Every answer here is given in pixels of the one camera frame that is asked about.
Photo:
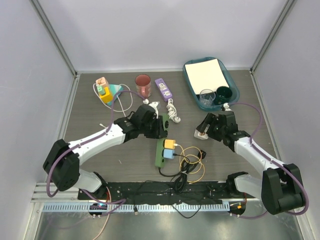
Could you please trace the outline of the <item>white cube adapter plug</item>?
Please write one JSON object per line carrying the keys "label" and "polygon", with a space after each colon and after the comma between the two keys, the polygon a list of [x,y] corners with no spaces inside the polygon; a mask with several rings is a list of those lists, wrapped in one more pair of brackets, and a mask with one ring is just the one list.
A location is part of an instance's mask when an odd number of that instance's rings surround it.
{"label": "white cube adapter plug", "polygon": [[199,140],[207,140],[209,137],[208,137],[208,134],[207,134],[207,130],[208,130],[208,128],[206,128],[205,130],[204,130],[204,132],[200,132],[199,130],[195,130],[194,131],[194,137],[196,138],[196,139],[199,139]]}

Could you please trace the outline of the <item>yellow charger plug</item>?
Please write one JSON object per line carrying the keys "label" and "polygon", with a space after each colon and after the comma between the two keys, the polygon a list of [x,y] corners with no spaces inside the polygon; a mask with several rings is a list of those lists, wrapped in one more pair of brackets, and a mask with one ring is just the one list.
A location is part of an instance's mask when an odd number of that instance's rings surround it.
{"label": "yellow charger plug", "polygon": [[177,146],[178,144],[174,139],[166,139],[163,144],[163,147],[165,149],[171,149],[171,150],[174,150]]}

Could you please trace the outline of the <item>blue charger plug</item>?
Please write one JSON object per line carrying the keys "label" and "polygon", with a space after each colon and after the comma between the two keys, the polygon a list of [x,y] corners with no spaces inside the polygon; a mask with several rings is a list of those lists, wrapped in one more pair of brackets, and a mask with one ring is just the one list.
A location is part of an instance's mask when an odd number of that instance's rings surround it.
{"label": "blue charger plug", "polygon": [[165,158],[165,159],[174,159],[175,158],[175,150],[174,149],[167,149],[165,148],[163,151],[162,151],[162,156]]}

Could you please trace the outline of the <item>green power strip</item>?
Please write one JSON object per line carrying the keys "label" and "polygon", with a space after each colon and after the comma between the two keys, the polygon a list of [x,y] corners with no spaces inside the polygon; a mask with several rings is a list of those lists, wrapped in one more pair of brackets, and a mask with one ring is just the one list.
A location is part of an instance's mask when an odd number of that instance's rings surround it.
{"label": "green power strip", "polygon": [[162,168],[165,166],[165,158],[163,157],[164,151],[164,142],[168,137],[168,128],[169,128],[169,116],[164,114],[162,117],[162,128],[164,134],[161,135],[161,138],[157,140],[156,151],[155,151],[155,167]]}

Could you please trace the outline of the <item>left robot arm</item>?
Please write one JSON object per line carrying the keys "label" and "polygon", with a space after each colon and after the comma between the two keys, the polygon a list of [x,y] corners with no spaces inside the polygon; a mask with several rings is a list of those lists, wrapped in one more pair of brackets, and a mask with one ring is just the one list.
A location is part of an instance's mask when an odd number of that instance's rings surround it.
{"label": "left robot arm", "polygon": [[129,116],[113,120],[111,124],[85,138],[66,142],[57,140],[43,164],[47,173],[46,193],[52,198],[58,192],[74,187],[93,200],[105,198],[107,183],[97,172],[81,169],[81,165],[95,155],[143,135],[148,139],[168,136],[169,116],[160,115],[155,102],[142,104]]}

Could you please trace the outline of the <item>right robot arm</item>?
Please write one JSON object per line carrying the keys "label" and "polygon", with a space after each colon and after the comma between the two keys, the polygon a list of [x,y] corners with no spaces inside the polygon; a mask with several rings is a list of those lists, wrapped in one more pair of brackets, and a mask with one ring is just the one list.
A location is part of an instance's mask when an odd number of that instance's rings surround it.
{"label": "right robot arm", "polygon": [[208,113],[195,128],[194,137],[222,142],[260,173],[261,178],[252,177],[244,171],[228,175],[225,190],[230,197],[236,198],[245,193],[260,199],[272,215],[294,214],[298,208],[302,208],[300,214],[307,211],[309,199],[300,169],[293,163],[285,164],[272,157],[255,143],[251,135],[239,130],[232,111],[218,115]]}

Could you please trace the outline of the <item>black round plug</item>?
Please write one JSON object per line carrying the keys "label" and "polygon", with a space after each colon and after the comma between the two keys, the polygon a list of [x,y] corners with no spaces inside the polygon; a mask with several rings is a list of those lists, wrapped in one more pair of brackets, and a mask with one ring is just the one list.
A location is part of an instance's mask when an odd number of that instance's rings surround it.
{"label": "black round plug", "polygon": [[207,153],[203,150],[200,150],[197,154],[197,157],[200,159],[200,160],[203,160],[205,157],[206,157]]}

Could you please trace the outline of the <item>clear plastic cup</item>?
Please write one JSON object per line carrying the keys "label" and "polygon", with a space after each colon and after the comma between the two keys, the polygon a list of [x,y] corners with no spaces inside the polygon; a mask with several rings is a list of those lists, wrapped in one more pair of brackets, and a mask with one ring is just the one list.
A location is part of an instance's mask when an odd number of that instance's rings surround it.
{"label": "clear plastic cup", "polygon": [[211,89],[203,89],[199,94],[199,104],[203,108],[212,108],[215,106],[214,100],[216,93]]}

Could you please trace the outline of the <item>dark green cup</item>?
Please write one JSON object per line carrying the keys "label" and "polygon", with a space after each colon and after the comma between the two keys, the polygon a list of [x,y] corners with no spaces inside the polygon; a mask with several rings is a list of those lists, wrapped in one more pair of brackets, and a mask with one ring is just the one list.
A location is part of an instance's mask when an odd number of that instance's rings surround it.
{"label": "dark green cup", "polygon": [[216,90],[216,102],[218,105],[228,103],[233,95],[232,90],[227,86],[220,86]]}

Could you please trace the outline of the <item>purple power strip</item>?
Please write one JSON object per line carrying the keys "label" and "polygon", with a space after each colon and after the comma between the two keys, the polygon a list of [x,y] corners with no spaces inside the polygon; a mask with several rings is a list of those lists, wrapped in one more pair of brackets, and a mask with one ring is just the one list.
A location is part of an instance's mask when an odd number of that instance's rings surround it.
{"label": "purple power strip", "polygon": [[158,78],[155,81],[155,84],[160,91],[160,94],[165,102],[168,102],[169,99],[173,97],[172,92],[169,90],[165,81],[162,78]]}

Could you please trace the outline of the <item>pink mug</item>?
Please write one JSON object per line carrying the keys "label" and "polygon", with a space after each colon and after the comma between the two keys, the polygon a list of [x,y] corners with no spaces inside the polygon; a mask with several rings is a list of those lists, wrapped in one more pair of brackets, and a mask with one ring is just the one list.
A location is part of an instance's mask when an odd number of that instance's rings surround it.
{"label": "pink mug", "polygon": [[151,96],[151,78],[147,74],[140,74],[135,78],[136,91],[144,98]]}

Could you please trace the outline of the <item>teal plastic tray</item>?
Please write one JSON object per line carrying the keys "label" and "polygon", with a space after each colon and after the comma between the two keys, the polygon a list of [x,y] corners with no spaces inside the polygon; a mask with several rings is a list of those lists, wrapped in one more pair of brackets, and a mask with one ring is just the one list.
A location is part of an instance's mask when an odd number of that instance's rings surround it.
{"label": "teal plastic tray", "polygon": [[[214,100],[214,107],[201,107],[200,106],[200,101],[199,101],[199,94],[196,95],[194,93],[194,91],[192,90],[192,87],[191,87],[191,84],[189,82],[189,79],[188,79],[188,75],[186,73],[186,69],[185,69],[185,65],[186,64],[194,64],[194,63],[201,63],[201,62],[205,62],[205,61],[209,61],[209,60],[214,60],[214,59],[218,59],[218,58],[215,58],[215,57],[204,57],[204,58],[200,58],[200,59],[194,59],[194,60],[190,60],[190,61],[187,61],[183,67],[182,67],[182,72],[184,74],[184,78],[185,78],[185,81],[191,91],[191,95],[193,96],[195,102],[196,102],[196,105],[203,111],[205,112],[213,112],[213,111],[218,111],[220,110],[220,108],[222,107],[223,104],[217,104],[216,102],[216,91],[215,91],[215,100]],[[235,83],[235,81],[233,80],[230,72],[227,70],[227,68],[225,67],[225,65],[223,64],[223,62],[218,59],[218,62],[219,62],[219,65],[221,67],[221,70],[222,70],[222,73],[224,75],[224,77],[226,78],[226,81],[229,85],[229,88],[232,90],[232,97],[231,99],[229,100],[229,104],[231,103],[236,103],[239,98],[240,98],[240,92],[239,92],[239,89]]]}

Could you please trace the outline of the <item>white paper sheet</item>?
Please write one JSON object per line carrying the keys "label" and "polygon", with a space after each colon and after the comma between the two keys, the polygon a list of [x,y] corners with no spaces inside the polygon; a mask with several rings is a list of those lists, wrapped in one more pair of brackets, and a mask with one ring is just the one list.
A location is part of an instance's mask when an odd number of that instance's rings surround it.
{"label": "white paper sheet", "polygon": [[186,64],[185,70],[196,95],[205,89],[215,92],[219,87],[229,87],[218,59]]}

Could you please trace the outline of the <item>black mounting plate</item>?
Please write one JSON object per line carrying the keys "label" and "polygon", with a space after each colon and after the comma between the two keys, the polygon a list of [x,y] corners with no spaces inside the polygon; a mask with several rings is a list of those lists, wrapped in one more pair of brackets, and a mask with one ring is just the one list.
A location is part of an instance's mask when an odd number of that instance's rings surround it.
{"label": "black mounting plate", "polygon": [[176,193],[172,182],[108,182],[114,201],[125,199],[127,204],[165,204],[183,201],[205,202],[222,199],[242,199],[251,195],[232,191],[224,181],[200,181],[187,183],[181,193]]}

